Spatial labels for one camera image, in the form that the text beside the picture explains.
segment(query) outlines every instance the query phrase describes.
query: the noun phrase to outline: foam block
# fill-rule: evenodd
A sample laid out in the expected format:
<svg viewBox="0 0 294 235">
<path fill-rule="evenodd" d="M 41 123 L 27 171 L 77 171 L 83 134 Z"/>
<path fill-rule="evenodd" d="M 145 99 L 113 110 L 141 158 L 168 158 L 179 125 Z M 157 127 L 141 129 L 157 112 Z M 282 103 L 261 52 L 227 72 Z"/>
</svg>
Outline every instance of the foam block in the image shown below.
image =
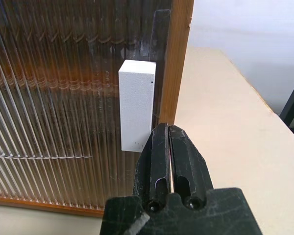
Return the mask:
<svg viewBox="0 0 294 235">
<path fill-rule="evenodd" d="M 125 60 L 119 70 L 122 151 L 142 152 L 151 134 L 156 63 Z"/>
</svg>

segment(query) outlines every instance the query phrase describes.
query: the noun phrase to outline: white wall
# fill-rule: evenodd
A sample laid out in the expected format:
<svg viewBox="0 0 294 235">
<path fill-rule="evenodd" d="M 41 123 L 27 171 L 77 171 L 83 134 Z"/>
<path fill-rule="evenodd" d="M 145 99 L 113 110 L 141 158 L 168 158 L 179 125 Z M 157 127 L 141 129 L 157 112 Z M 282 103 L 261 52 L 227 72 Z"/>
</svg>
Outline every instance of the white wall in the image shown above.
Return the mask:
<svg viewBox="0 0 294 235">
<path fill-rule="evenodd" d="M 282 111 L 294 89 L 294 0 L 195 0 L 189 44 L 221 49 Z"/>
</svg>

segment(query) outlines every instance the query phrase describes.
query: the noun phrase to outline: wooden frame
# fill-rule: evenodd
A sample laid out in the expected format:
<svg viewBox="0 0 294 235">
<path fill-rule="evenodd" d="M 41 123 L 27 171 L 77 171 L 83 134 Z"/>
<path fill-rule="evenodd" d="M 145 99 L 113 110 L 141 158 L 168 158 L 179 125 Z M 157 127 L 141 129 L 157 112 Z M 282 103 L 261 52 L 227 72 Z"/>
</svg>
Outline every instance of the wooden frame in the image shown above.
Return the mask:
<svg viewBox="0 0 294 235">
<path fill-rule="evenodd" d="M 160 122 L 174 123 L 194 0 L 173 0 Z M 103 211 L 0 198 L 0 205 L 102 217 Z"/>
</svg>

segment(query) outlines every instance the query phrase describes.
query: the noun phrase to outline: table surface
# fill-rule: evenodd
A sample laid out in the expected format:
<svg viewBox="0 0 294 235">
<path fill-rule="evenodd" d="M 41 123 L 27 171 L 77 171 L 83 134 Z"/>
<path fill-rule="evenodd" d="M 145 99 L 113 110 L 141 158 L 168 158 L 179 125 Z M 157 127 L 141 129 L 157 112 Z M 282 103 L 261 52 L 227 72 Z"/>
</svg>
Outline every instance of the table surface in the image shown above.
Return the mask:
<svg viewBox="0 0 294 235">
<path fill-rule="evenodd" d="M 188 47 L 175 124 L 214 188 L 241 188 L 266 235 L 294 235 L 294 135 L 220 51 Z M 94 235 L 101 220 L 0 206 L 0 235 Z"/>
</svg>

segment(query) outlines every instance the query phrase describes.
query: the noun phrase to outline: white foam block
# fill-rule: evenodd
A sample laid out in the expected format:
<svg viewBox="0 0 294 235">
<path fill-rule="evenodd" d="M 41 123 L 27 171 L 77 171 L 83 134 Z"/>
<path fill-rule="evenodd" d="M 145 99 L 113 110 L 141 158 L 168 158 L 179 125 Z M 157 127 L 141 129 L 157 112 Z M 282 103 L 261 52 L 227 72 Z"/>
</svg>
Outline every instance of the white foam block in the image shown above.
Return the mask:
<svg viewBox="0 0 294 235">
<path fill-rule="evenodd" d="M 151 134 L 156 63 L 125 60 L 119 70 L 122 151 L 142 152 Z"/>
</svg>

